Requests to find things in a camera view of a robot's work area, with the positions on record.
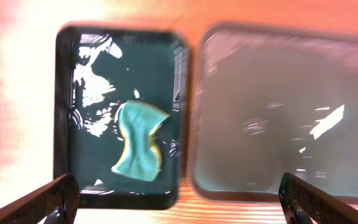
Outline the yellow green sponge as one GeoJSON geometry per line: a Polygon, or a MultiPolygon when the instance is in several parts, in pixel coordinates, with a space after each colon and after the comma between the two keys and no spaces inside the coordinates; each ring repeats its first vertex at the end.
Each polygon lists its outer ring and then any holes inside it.
{"type": "Polygon", "coordinates": [[[124,149],[111,171],[130,179],[155,180],[162,165],[155,133],[168,117],[168,113],[148,103],[125,102],[118,114],[124,149]]]}

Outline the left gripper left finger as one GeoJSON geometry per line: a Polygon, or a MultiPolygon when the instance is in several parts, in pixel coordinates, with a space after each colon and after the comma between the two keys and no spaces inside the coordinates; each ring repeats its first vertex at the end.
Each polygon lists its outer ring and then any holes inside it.
{"type": "Polygon", "coordinates": [[[75,177],[63,174],[0,208],[0,223],[74,223],[80,192],[75,177]]]}

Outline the small black water tray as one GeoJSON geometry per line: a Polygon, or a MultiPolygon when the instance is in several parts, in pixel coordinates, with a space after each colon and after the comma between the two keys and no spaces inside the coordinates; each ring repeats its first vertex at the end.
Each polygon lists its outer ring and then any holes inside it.
{"type": "Polygon", "coordinates": [[[178,198],[188,46],[171,32],[67,26],[55,41],[53,174],[71,174],[81,208],[165,210],[178,198]],[[140,159],[120,117],[139,101],[167,114],[140,159]]]}

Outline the large dark serving tray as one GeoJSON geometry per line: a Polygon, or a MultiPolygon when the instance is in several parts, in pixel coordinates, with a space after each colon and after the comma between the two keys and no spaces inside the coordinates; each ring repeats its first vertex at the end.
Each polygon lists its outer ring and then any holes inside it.
{"type": "Polygon", "coordinates": [[[276,202],[289,172],[358,204],[358,36],[222,22],[199,62],[188,173],[201,196],[276,202]]]}

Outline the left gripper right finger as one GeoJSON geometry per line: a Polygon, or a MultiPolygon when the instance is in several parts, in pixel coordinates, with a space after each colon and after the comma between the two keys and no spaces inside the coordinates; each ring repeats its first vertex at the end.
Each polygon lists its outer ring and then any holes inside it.
{"type": "Polygon", "coordinates": [[[283,174],[278,196],[287,224],[358,224],[358,210],[291,173],[283,174]]]}

